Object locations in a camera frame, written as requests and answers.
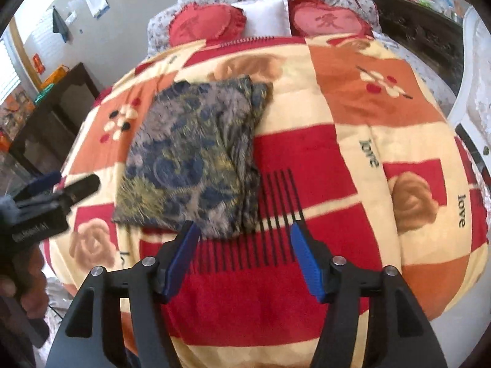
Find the human hand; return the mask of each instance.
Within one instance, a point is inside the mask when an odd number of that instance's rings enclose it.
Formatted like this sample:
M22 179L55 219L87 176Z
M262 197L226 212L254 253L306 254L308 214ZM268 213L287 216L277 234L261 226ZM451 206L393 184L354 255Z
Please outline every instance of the human hand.
M21 306L29 319L43 318L48 308L49 297L46 294L46 277L42 272L43 255L38 247L33 248L28 262L31 275L30 288L21 296ZM9 277L0 274L0 295L14 297L17 288Z

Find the bolt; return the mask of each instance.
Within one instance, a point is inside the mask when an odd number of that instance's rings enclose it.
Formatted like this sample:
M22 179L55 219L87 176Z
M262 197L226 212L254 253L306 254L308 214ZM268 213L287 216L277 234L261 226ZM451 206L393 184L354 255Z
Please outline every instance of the bolt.
M334 256L332 258L332 262L335 265L345 265L346 264L346 259L343 256Z
M93 269L90 270L90 273L94 276L97 277L98 275L101 275L104 269L100 265L96 265Z
M387 275L390 275L391 277L395 277L397 274L399 274L399 270L395 268L393 265L387 265L384 268L384 271Z
M141 262L145 267L150 267L151 265L154 265L155 263L155 258L153 256L148 256L145 257L142 262Z

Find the dark wooden dresser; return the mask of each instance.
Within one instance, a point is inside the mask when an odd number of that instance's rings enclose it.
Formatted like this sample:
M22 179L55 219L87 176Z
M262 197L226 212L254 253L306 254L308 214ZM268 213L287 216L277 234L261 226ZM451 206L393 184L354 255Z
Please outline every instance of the dark wooden dresser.
M382 31L416 54L457 95L463 74L462 26L410 0L373 1Z

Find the pillow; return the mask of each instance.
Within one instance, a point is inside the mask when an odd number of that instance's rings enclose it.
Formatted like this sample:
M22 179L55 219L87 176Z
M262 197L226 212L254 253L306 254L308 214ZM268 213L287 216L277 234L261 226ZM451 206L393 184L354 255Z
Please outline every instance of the pillow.
M243 9L247 17L242 37L292 35L288 0L250 0L232 6Z
M331 7L319 2L294 5L290 15L296 36L318 36L332 33L372 35L371 26L348 8Z
M200 39L224 41L239 38L246 25L246 17L239 8L227 4L188 4L169 25L171 46Z

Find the green object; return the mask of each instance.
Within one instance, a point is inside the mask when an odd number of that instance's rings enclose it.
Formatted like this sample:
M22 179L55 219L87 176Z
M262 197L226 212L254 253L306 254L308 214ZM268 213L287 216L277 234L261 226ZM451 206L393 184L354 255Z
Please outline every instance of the green object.
M46 96L46 94L48 92L50 92L50 90L53 88L53 86L54 86L54 84L51 83L43 91L41 91L39 93L39 95L36 97L36 99L34 100L34 105L38 106L39 103L41 102L41 100Z

